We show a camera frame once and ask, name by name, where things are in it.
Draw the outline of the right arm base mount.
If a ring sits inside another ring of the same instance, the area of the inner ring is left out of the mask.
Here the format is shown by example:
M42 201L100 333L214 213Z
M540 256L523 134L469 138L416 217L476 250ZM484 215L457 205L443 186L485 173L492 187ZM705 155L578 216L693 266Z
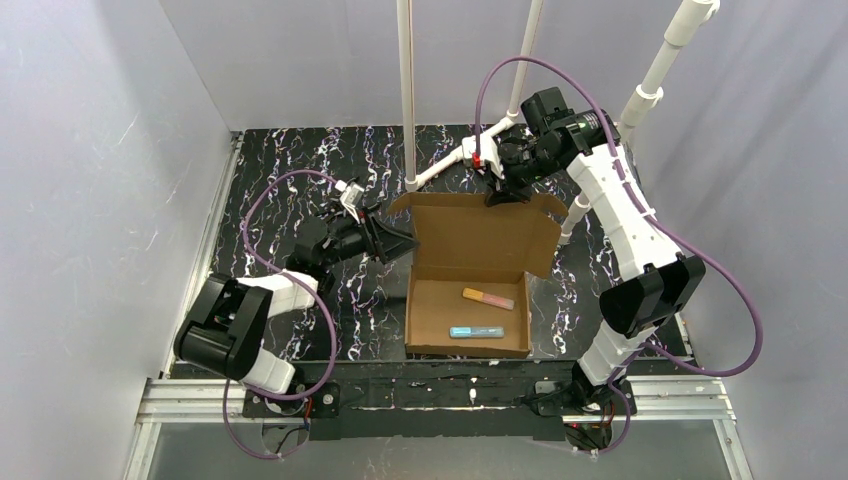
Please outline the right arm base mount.
M566 423L566 440L578 452L602 453L623 437L613 439L616 418L628 421L636 412L632 389L626 379L593 385L575 367L569 381L536 382L518 403L540 417L595 415L597 420Z

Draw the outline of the blue pen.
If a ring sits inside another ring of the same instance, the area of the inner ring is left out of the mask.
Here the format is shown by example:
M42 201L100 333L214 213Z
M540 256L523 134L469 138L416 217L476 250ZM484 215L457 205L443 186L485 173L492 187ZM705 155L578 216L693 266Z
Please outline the blue pen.
M449 328L451 339L501 339L504 336L503 327L455 326Z

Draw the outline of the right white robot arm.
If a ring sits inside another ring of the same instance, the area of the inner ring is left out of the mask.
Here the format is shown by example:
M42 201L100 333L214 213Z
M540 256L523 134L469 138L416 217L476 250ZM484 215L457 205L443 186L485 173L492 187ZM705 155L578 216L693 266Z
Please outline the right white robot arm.
M652 225L605 112L575 112L557 87L533 94L521 111L531 136L502 140L501 170L486 175L487 205L526 203L532 184L566 172L610 240L621 275L600 295L603 320L566 388L571 399L590 403L608 393L608 384L624 375L625 360L688 302L706 266Z

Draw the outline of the brown cardboard box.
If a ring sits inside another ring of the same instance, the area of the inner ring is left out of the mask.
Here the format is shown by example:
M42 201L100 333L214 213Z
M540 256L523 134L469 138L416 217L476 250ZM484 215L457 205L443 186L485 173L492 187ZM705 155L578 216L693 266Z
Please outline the brown cardboard box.
M418 355L524 359L531 351L528 275L552 272L565 204L535 194L527 203L487 207L482 194L406 193L389 207L406 211L420 245L409 276L405 350ZM515 301L511 311L462 297L464 288ZM455 326L503 327L501 339L451 339Z

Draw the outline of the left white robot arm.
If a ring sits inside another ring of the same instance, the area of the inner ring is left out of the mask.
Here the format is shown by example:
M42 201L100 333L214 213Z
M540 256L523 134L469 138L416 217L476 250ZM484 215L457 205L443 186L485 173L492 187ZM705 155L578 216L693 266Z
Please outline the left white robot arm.
M176 334L173 352L179 360L239 381L260 395L284 401L305 398L323 384L291 392L295 367L262 345L269 319L313 306L325 309L323 297L335 281L332 269L338 263L364 256L389 264L418 245L411 233L366 210L353 217L308 220L296 233L280 272L253 278L210 275Z

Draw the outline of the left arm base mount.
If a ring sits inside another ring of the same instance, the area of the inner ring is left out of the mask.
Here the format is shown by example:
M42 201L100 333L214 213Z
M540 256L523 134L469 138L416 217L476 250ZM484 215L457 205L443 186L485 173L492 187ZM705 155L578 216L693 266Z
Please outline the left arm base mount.
M305 442L317 419L333 419L339 414L340 386L329 382L316 393L296 400L280 400L258 393L256 388L239 383L245 390L243 416L258 419L261 438Z

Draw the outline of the orange small object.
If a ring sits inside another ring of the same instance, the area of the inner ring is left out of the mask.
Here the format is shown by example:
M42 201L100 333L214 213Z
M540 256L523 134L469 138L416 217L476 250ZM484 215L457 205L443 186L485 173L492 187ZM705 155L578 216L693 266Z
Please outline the orange small object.
M515 301L505 297L489 294L472 288L464 288L462 297L471 301L486 304L504 310L513 310Z

